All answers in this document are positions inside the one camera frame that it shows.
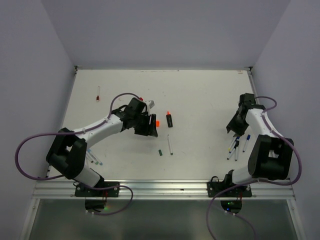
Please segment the orange highlighter cap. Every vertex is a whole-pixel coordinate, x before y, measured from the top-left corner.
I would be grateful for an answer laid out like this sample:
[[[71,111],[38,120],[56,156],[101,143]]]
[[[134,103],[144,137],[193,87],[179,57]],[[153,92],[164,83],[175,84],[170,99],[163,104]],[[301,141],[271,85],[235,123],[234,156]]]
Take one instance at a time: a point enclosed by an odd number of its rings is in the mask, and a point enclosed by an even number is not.
[[[156,127],[158,128],[158,127],[160,126],[160,121],[157,120],[157,121],[155,122],[155,124],[156,124]]]

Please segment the black orange highlighter body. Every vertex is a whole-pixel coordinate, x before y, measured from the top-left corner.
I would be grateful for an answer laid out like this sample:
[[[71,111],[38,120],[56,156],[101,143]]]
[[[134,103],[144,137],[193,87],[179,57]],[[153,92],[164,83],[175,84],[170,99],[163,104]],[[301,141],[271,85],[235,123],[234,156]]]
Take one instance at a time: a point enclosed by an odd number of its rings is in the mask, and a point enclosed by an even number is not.
[[[167,121],[167,126],[169,128],[172,128],[173,127],[173,119],[172,119],[172,115],[169,111],[167,111],[167,113],[166,113],[166,121]]]

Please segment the green marker pen body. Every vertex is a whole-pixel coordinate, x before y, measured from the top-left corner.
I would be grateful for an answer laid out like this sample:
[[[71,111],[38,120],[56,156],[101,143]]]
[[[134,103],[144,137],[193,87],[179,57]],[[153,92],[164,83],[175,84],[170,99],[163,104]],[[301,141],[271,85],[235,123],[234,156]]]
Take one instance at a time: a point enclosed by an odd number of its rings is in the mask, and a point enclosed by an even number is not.
[[[169,153],[172,156],[174,152],[173,152],[173,146],[172,146],[172,142],[169,134],[167,135],[167,142],[168,142]]]

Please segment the yellow marker pen body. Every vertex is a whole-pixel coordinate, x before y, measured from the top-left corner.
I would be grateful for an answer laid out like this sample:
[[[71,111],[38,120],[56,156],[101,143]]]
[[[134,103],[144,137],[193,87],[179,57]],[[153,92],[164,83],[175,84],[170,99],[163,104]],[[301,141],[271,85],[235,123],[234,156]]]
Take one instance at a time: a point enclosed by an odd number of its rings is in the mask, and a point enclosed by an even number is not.
[[[233,149],[234,149],[234,146],[235,146],[235,144],[236,144],[236,140],[237,140],[237,137],[236,137],[236,136],[233,137],[232,142],[231,142],[231,144],[230,144],[229,147],[228,147],[228,156],[227,156],[227,159],[228,159],[228,160],[230,159],[231,153],[232,153],[232,151],[233,151]]]

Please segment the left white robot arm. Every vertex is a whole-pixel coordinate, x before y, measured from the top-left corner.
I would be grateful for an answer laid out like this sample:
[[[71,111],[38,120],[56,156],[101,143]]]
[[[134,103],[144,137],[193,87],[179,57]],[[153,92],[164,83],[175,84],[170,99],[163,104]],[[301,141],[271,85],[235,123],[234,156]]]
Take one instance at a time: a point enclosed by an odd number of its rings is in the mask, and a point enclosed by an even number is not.
[[[100,141],[125,130],[134,129],[140,136],[158,137],[156,115],[151,114],[153,100],[132,98],[128,104],[111,109],[109,114],[76,130],[62,128],[55,137],[46,161],[63,177],[86,186],[92,196],[103,193],[104,178],[85,164],[89,149]]]

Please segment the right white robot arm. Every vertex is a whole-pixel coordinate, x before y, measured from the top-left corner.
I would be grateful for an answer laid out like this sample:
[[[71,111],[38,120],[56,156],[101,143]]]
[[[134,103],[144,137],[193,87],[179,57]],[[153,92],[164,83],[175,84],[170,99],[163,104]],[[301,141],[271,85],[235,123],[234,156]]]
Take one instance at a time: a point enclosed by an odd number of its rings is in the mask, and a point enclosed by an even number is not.
[[[276,130],[268,117],[269,109],[256,99],[253,93],[240,95],[238,109],[226,126],[226,131],[235,137],[243,136],[250,127],[256,137],[247,167],[231,170],[230,179],[222,185],[227,196],[235,196],[241,190],[240,184],[255,179],[285,180],[289,174],[294,142]]]

